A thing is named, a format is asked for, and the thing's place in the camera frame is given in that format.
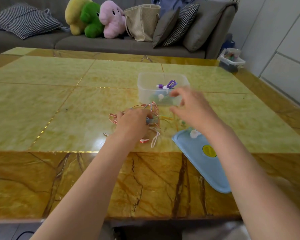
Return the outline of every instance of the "yellow plush toy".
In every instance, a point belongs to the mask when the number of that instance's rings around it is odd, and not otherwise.
[[[70,0],[65,9],[65,21],[70,25],[70,31],[73,35],[81,35],[87,24],[80,20],[83,6],[92,0]]]

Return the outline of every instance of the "stuffed animal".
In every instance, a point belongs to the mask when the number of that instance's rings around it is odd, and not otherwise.
[[[70,0],[65,9],[65,21],[70,26],[70,31],[73,35],[81,35],[84,32],[87,24],[80,20],[81,10],[85,4],[92,0]]]
[[[88,38],[96,38],[103,33],[104,25],[99,20],[100,5],[95,2],[85,4],[81,11],[80,19],[88,24],[84,29],[84,34]]]
[[[114,39],[126,31],[124,12],[113,1],[105,1],[100,7],[100,22],[104,27],[104,37]]]

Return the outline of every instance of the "green plush toy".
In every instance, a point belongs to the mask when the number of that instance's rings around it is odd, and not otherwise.
[[[100,5],[95,2],[85,4],[81,10],[80,19],[88,24],[84,29],[84,34],[88,38],[96,38],[103,34],[104,25],[99,20]]]

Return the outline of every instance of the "black and white checkered pillow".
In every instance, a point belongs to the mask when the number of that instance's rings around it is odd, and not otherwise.
[[[180,10],[178,22],[162,46],[170,46],[178,42],[186,34],[196,17],[199,7],[199,3],[194,3],[188,4]]]
[[[0,29],[22,40],[60,27],[62,24],[58,20],[26,3],[17,3],[0,12]]]

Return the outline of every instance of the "beige tote bag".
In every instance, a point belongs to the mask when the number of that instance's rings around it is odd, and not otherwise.
[[[126,30],[136,41],[152,42],[159,21],[160,6],[142,4],[124,10]]]

